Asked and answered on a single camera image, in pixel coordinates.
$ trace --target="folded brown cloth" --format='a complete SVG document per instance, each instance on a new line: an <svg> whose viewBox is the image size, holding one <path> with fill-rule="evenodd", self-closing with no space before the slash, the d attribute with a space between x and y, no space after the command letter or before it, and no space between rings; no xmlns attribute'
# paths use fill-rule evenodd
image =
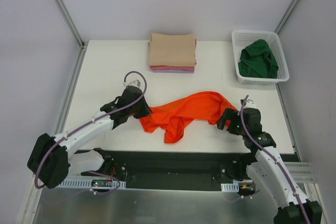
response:
<svg viewBox="0 0 336 224"><path fill-rule="evenodd" d="M149 65L194 67L195 36L189 35L163 35L152 33L150 40Z"/></svg>

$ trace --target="tabletop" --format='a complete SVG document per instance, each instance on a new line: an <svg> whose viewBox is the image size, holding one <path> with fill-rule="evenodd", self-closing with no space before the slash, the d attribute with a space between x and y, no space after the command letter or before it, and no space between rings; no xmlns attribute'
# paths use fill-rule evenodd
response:
<svg viewBox="0 0 336 224"><path fill-rule="evenodd" d="M230 41L198 41L194 73L153 73L148 66L146 40L91 40L80 70L67 116L65 130L89 121L100 107L124 90L123 78L132 70L141 72L148 83L145 99L159 106L200 91L216 91L237 108L247 94L261 112L263 131L271 134L280 153L293 153L276 86L239 84ZM128 81L141 77L131 74ZM164 131L143 130L139 120L129 118L82 149L100 147L115 151L245 153L241 136L220 131L205 121L194 121L176 144L164 143Z"/></svg>

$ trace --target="white basket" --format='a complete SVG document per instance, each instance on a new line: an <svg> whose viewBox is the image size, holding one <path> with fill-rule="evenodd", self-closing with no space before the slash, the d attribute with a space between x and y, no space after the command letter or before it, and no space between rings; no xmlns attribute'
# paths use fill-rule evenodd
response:
<svg viewBox="0 0 336 224"><path fill-rule="evenodd" d="M278 76L276 79L271 78L252 78L241 76L238 69L240 62L241 50L251 45L254 41L264 39L272 50L278 63ZM279 36L271 31L254 31L254 30L235 30L232 32L233 54L235 56L236 73L238 82L244 84L272 85L280 81L289 79L289 72L286 64Z"/></svg>

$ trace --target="orange cloth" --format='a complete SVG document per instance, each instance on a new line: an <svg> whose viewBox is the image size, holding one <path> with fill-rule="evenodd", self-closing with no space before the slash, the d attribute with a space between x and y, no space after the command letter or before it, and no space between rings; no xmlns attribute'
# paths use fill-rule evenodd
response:
<svg viewBox="0 0 336 224"><path fill-rule="evenodd" d="M209 124L216 124L226 108L236 110L221 94L204 91L166 105L152 107L153 113L140 118L140 122L143 129L149 133L153 133L158 127L166 130L164 142L174 144L183 137L184 128L194 119L207 120Z"/></svg>

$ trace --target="green cloth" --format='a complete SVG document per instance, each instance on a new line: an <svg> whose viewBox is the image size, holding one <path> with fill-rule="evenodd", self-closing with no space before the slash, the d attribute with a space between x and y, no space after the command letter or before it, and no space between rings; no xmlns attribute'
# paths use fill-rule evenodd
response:
<svg viewBox="0 0 336 224"><path fill-rule="evenodd" d="M242 50L238 68L242 76L255 78L276 78L279 69L271 49L263 39Z"/></svg>

